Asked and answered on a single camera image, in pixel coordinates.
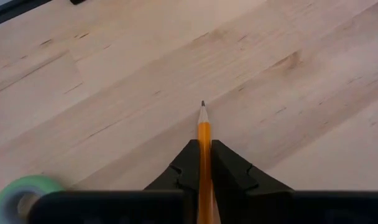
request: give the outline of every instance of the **green roller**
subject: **green roller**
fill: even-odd
[[[64,190],[63,187],[49,177],[30,175],[10,183],[0,192],[0,224],[25,224],[19,217],[17,206],[25,194],[39,197]]]

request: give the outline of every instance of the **wooden surface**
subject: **wooden surface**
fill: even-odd
[[[52,1],[0,25],[0,190],[142,189],[196,137],[295,189],[378,189],[378,2]]]

